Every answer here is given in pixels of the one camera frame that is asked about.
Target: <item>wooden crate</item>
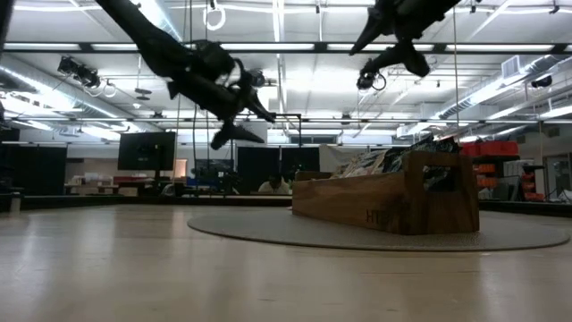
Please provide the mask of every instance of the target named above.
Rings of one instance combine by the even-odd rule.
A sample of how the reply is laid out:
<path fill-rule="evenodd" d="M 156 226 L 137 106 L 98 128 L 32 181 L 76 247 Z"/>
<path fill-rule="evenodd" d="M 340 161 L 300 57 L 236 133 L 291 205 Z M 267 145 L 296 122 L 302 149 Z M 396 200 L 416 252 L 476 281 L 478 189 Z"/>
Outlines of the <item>wooden crate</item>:
<path fill-rule="evenodd" d="M 426 191 L 426 165 L 450 167 L 454 190 Z M 398 173 L 294 182 L 292 212 L 407 235 L 479 230 L 471 160 L 449 153 L 408 152 Z"/>

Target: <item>circular gray mat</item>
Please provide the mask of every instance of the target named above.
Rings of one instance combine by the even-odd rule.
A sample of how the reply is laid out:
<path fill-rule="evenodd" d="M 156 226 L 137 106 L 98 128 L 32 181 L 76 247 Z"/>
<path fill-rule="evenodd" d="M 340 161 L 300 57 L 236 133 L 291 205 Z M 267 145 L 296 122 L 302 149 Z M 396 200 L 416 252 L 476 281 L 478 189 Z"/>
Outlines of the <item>circular gray mat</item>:
<path fill-rule="evenodd" d="M 294 216 L 286 209 L 270 208 L 250 208 L 248 211 L 220 208 L 193 217 L 188 224 L 203 233 L 255 242 L 348 250 L 522 250 L 556 246 L 569 240 L 567 233 L 549 226 L 488 216 L 481 216 L 480 233 L 419 236 L 402 236 L 340 225 Z"/>

